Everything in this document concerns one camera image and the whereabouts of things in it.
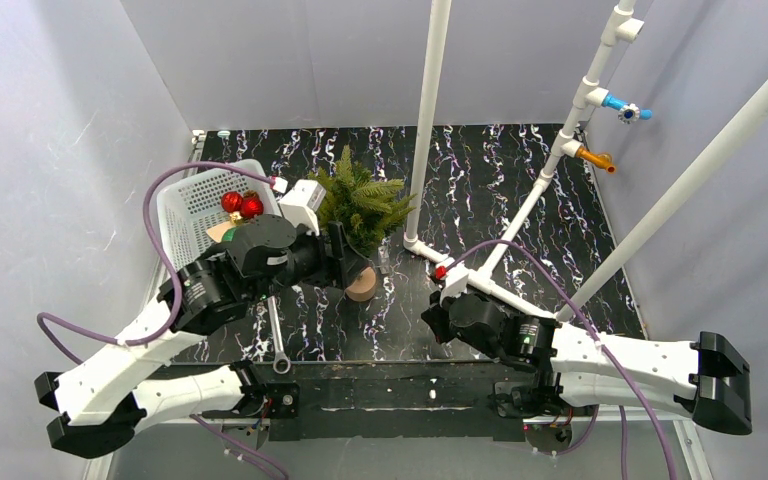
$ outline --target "gray wall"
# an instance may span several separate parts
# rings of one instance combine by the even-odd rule
[[[143,192],[189,147],[119,2],[0,0],[0,479],[80,478],[48,446],[32,382],[70,364],[34,316],[108,334],[133,318],[156,261]]]
[[[654,2],[609,87],[651,107],[631,128],[600,111],[592,147],[623,237],[768,77],[768,1]],[[653,338],[725,334],[752,365],[755,432],[702,432],[717,478],[768,478],[768,120],[627,265]]]
[[[191,128],[416,124],[430,0],[122,3]],[[437,124],[562,123],[616,1],[453,3]]]

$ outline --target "pipe elbow joint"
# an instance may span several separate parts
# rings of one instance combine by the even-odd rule
[[[602,87],[594,87],[585,94],[584,101],[594,107],[601,107],[605,105],[605,99],[607,99],[608,96],[610,96],[608,90]]]
[[[593,153],[584,148],[584,146],[581,146],[578,147],[575,156],[576,158],[592,163],[596,168],[600,168],[610,174],[614,174],[617,171],[617,167],[614,165],[614,159],[611,157],[610,153]]]
[[[405,233],[404,237],[402,238],[402,245],[408,251],[413,251],[417,243],[419,243],[419,236],[408,238],[408,234]]]
[[[574,148],[578,148],[580,143],[572,138],[572,135],[567,135],[562,131],[558,132],[558,138],[552,143],[552,149],[549,151],[551,155],[561,157],[563,155],[570,155],[567,151],[571,145],[576,145]]]
[[[629,18],[617,26],[616,35],[620,40],[632,43],[637,39],[637,36],[640,35],[642,29],[643,20]]]

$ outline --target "red christmas ornament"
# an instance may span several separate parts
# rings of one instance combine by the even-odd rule
[[[243,206],[240,209],[243,218],[254,218],[263,214],[263,202],[257,197],[248,197],[243,199]]]
[[[228,192],[222,195],[222,210],[228,213],[239,212],[243,207],[243,196],[238,192]]]

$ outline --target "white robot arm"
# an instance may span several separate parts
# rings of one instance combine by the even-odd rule
[[[174,295],[171,281],[115,337],[117,344],[105,345],[68,372],[40,375],[34,382],[40,403],[59,412],[47,427],[52,446],[95,458],[156,423],[239,410],[252,402],[263,405],[267,387],[255,377],[251,362],[173,380],[147,378],[182,350],[245,318],[252,303],[297,283],[346,288],[369,265],[339,223],[320,232],[314,212],[322,194],[316,182],[299,181],[279,203],[283,216],[256,217],[180,269],[181,310],[157,339],[126,344],[163,327]]]
[[[656,342],[590,334],[554,318],[507,315],[495,301],[466,290],[466,269],[453,268],[422,319],[439,343],[459,339],[502,364],[535,374],[497,401],[522,416],[564,407],[640,406],[640,400],[601,351],[607,347],[658,410],[692,418],[733,435],[752,432],[749,364],[723,336],[701,332],[695,342]]]

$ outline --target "artificial pine tree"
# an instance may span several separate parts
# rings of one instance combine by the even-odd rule
[[[349,243],[366,257],[370,257],[413,210],[408,206],[413,195],[396,200],[405,188],[404,180],[374,181],[368,168],[352,162],[348,146],[343,147],[334,176],[320,168],[310,178],[319,182],[326,192],[316,212],[320,228],[332,220],[341,222]]]

